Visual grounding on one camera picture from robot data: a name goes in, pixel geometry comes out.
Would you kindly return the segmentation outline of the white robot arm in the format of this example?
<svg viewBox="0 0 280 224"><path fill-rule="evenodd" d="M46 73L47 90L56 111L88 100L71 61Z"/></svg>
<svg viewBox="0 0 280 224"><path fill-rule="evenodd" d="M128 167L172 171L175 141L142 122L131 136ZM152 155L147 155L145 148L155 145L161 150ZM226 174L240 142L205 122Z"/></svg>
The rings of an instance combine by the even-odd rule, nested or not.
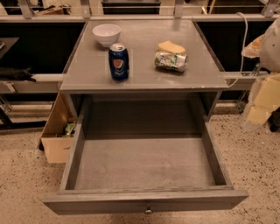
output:
<svg viewBox="0 0 280 224"><path fill-rule="evenodd" d="M270 71L269 76L255 80L243 114L244 126L254 130L264 125L280 108L280 17L263 35L248 44L241 55L259 58L260 67Z"/></svg>

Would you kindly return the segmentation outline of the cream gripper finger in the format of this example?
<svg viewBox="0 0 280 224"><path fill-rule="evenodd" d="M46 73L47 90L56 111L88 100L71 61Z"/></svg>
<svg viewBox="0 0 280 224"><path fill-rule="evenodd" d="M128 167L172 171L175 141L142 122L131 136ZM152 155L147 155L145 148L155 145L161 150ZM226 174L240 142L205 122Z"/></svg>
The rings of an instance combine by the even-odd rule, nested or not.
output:
<svg viewBox="0 0 280 224"><path fill-rule="evenodd" d="M243 112L243 128L257 130L280 107L280 73L258 77L248 96Z"/></svg>

